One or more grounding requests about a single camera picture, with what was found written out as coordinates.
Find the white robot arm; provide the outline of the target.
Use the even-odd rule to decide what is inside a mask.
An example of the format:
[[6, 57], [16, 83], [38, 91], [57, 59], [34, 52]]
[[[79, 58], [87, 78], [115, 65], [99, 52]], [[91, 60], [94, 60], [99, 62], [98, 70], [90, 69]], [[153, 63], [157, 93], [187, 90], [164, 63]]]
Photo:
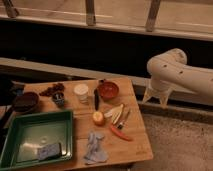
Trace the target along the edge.
[[154, 97], [166, 108], [173, 86], [178, 85], [194, 92], [193, 99], [213, 106], [213, 69], [189, 66], [183, 50], [174, 48], [150, 58], [147, 71], [151, 78], [142, 103]]

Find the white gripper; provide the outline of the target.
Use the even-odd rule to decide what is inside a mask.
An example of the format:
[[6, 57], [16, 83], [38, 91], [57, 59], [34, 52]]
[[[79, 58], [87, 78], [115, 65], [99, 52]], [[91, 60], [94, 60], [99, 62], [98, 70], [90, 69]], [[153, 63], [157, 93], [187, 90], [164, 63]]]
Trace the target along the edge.
[[166, 109], [168, 103], [168, 97], [172, 92], [172, 85], [163, 80], [152, 77], [149, 81], [148, 87], [144, 93], [142, 103], [146, 103], [151, 97], [159, 98], [160, 105], [163, 109]]

